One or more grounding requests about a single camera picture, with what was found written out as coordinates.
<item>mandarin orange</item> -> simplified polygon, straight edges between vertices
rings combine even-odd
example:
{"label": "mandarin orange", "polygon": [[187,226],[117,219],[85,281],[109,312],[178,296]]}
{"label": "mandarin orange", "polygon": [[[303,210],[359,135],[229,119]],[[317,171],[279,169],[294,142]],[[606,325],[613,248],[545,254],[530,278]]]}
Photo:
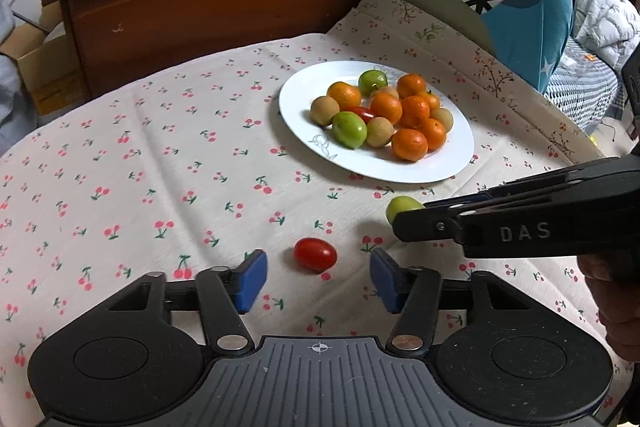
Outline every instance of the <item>mandarin orange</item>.
{"label": "mandarin orange", "polygon": [[350,107],[358,107],[362,102],[360,90],[346,82],[334,82],[326,90],[326,94],[338,103],[341,111],[345,111]]}
{"label": "mandarin orange", "polygon": [[429,152],[436,151],[447,141],[447,129],[434,118],[427,118],[420,122],[418,131],[424,134],[429,144]]}
{"label": "mandarin orange", "polygon": [[408,129],[416,129],[422,120],[429,118],[429,102],[422,96],[408,96],[401,100],[402,118],[400,125]]}
{"label": "mandarin orange", "polygon": [[400,129],[391,138],[391,150],[398,158],[417,162],[427,154],[427,139],[415,129]]}
{"label": "mandarin orange", "polygon": [[418,96],[423,96],[429,102],[429,109],[432,111],[440,107],[440,99],[431,91],[421,91]]}
{"label": "mandarin orange", "polygon": [[426,90],[427,83],[419,74],[409,73],[398,78],[396,89],[398,90],[400,98],[406,98]]}
{"label": "mandarin orange", "polygon": [[375,94],[371,99],[371,112],[396,124],[402,117],[402,103],[388,92]]}

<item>tablecloth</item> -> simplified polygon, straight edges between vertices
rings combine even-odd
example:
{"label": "tablecloth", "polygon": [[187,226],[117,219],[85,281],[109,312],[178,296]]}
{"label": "tablecloth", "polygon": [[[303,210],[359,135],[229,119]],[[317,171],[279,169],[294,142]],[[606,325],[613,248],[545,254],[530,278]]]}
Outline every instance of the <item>tablecloth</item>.
{"label": "tablecloth", "polygon": [[[326,60],[370,60],[421,73],[472,126],[469,165],[434,184],[345,171],[297,141],[278,90]],[[363,0],[326,35],[309,34],[198,58],[129,84],[18,143],[0,163],[0,417],[42,415],[26,377],[33,350],[69,321],[149,271],[190,279],[236,266],[255,248],[270,272],[244,322],[261,335],[379,335],[388,315],[368,273],[385,247],[401,264],[444,277],[497,273],[604,342],[575,259],[468,260],[450,241],[403,245],[385,220],[396,194],[433,201],[571,162],[597,149],[568,118],[462,35],[399,0]],[[301,237],[338,251],[311,274],[292,260]],[[176,317],[197,336],[193,316]],[[443,311],[437,340],[465,314]],[[626,391],[616,357],[602,415]]]}

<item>red cherry tomato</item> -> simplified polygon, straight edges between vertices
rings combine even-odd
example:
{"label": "red cherry tomato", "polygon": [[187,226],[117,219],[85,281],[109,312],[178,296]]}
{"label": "red cherry tomato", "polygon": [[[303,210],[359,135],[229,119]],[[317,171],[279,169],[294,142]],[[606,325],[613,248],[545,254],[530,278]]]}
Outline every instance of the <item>red cherry tomato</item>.
{"label": "red cherry tomato", "polygon": [[345,111],[354,112],[362,118],[362,121],[365,124],[369,123],[370,120],[373,120],[376,117],[376,115],[373,114],[372,110],[367,109],[366,107],[362,107],[361,105],[359,105],[358,107],[349,107],[345,109]]}
{"label": "red cherry tomato", "polygon": [[302,266],[318,273],[330,269],[338,261],[335,248],[316,237],[300,239],[293,249],[293,256]]}

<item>metal rivet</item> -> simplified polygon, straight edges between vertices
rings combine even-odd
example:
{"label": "metal rivet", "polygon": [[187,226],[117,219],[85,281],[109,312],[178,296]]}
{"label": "metal rivet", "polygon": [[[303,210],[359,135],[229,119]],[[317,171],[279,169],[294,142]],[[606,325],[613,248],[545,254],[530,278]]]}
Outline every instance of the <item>metal rivet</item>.
{"label": "metal rivet", "polygon": [[415,351],[416,349],[420,349],[422,344],[424,344],[422,339],[415,335],[398,335],[394,337],[391,343],[403,351]]}
{"label": "metal rivet", "polygon": [[218,339],[218,346],[227,351],[237,351],[246,347],[249,341],[242,335],[225,335]]}

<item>round pad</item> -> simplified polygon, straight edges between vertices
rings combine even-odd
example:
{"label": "round pad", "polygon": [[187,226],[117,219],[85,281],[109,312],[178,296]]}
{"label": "round pad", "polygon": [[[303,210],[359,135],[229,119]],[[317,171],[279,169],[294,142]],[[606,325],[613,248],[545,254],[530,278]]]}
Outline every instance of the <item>round pad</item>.
{"label": "round pad", "polygon": [[593,412],[612,373],[593,337],[534,310],[463,328],[440,346],[435,365],[464,407],[516,425],[561,424]]}
{"label": "round pad", "polygon": [[145,344],[122,337],[109,337],[84,344],[74,357],[83,375],[98,380],[114,380],[133,375],[149,358]]}
{"label": "round pad", "polygon": [[200,346],[150,314],[83,315],[33,353],[29,381],[43,413],[86,424],[129,424],[190,393]]}

